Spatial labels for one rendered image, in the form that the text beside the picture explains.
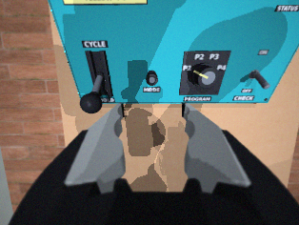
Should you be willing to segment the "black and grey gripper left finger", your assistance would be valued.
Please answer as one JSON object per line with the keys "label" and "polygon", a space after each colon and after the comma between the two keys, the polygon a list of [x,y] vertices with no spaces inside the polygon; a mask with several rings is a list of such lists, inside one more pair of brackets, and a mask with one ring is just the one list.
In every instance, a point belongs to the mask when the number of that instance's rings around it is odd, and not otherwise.
{"label": "black and grey gripper left finger", "polygon": [[80,132],[36,178],[9,225],[53,225],[83,201],[113,192],[114,181],[126,172],[118,139],[123,117],[124,104],[118,103]]}

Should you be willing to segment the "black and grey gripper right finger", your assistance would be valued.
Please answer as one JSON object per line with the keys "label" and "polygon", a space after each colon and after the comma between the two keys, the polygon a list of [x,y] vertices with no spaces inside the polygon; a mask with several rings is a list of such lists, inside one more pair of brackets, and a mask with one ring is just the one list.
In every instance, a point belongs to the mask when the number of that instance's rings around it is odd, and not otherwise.
{"label": "black and grey gripper right finger", "polygon": [[182,103],[189,140],[184,165],[202,192],[242,206],[267,225],[299,225],[299,204],[279,178],[228,130]]}

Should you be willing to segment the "teal control console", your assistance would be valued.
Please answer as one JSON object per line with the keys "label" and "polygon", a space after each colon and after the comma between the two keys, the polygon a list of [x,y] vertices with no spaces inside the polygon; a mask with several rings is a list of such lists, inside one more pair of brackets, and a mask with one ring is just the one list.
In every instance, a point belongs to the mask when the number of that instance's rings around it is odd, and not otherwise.
{"label": "teal control console", "polygon": [[85,113],[269,103],[299,48],[299,0],[48,1]]}

